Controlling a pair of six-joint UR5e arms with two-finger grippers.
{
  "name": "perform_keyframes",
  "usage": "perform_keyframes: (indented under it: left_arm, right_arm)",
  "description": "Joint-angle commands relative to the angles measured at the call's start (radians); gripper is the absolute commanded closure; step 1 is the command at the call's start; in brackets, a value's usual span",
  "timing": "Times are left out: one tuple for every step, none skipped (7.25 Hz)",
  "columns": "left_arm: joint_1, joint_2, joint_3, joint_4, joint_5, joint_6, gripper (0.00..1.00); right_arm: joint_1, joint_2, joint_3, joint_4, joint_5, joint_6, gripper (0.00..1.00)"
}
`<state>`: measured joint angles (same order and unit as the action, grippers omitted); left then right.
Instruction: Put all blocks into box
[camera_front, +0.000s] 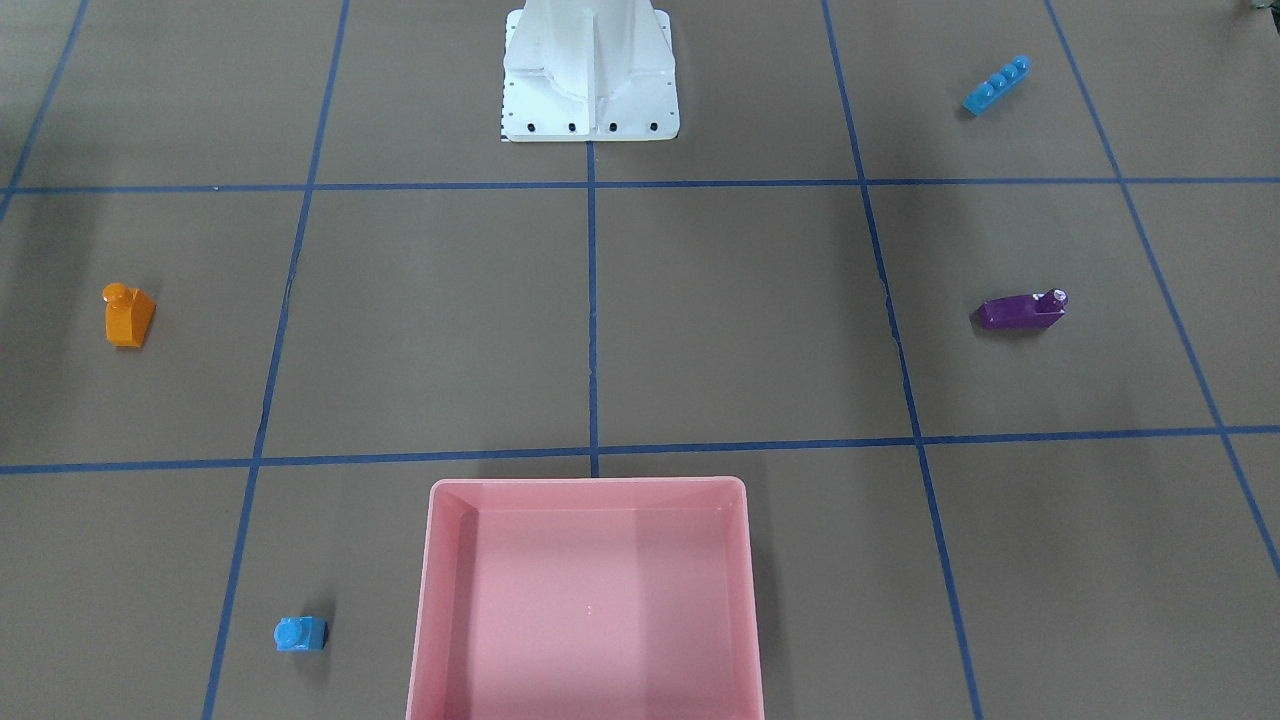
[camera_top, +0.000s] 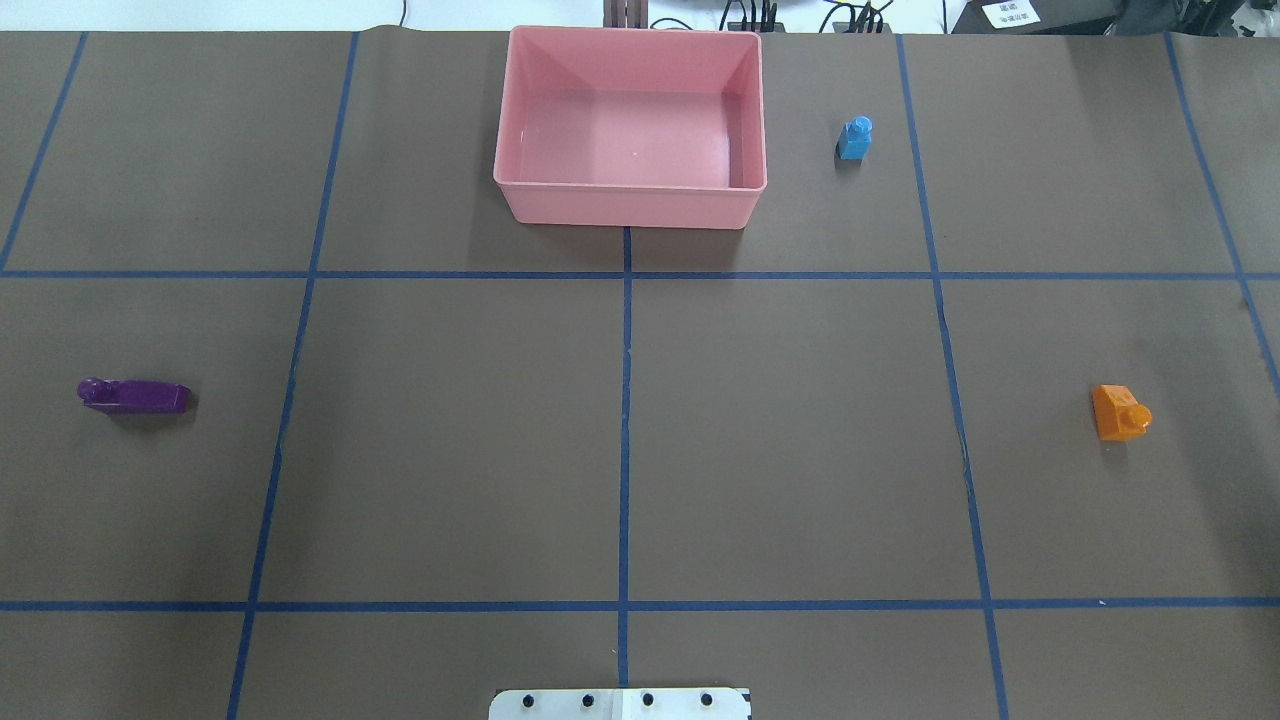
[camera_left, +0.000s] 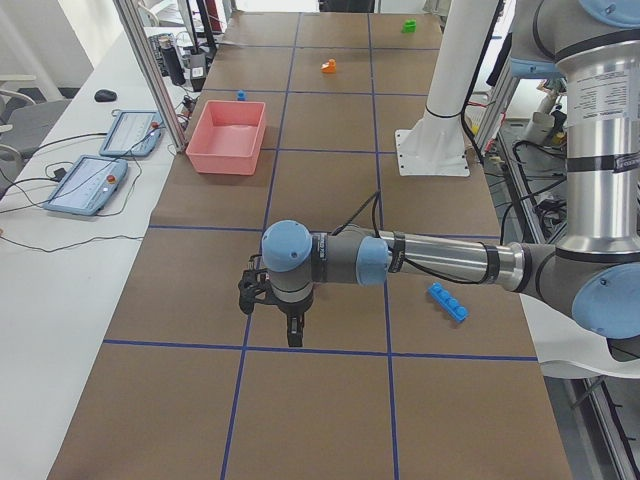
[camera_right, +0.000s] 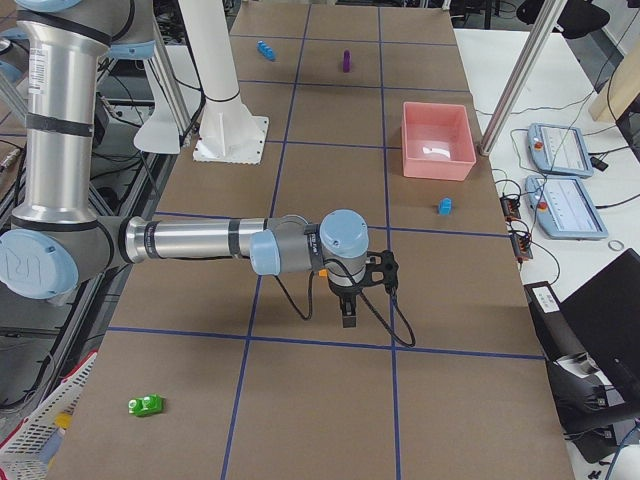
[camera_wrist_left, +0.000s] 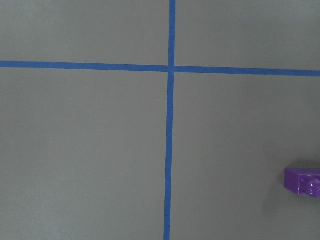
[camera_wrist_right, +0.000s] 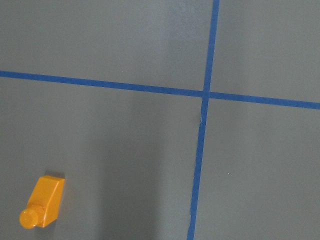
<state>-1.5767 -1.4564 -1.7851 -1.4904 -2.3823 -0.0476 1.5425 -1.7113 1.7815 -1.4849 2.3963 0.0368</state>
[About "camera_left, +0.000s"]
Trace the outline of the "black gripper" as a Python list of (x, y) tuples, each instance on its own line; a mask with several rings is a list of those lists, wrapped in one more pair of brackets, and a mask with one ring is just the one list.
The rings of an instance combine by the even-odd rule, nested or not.
[(313, 305), (312, 298), (305, 298), (297, 302), (278, 301), (279, 310), (286, 315), (287, 342), (289, 346), (303, 346), (303, 330), (305, 313)]

